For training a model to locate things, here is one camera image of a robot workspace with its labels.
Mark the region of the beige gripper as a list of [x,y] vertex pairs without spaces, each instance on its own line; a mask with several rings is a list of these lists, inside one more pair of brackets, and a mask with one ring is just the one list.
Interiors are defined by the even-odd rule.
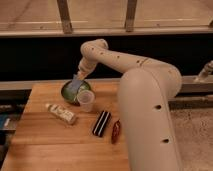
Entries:
[[90,61],[86,58],[82,58],[78,65],[77,78],[84,80],[89,74],[91,74],[97,66],[97,63]]

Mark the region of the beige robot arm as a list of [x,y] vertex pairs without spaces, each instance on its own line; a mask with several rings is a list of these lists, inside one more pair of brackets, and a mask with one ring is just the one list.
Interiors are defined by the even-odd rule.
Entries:
[[175,66],[111,51],[103,39],[83,43],[80,51],[81,77],[99,63],[123,74],[118,110],[130,171],[213,171],[213,104],[171,105],[182,86]]

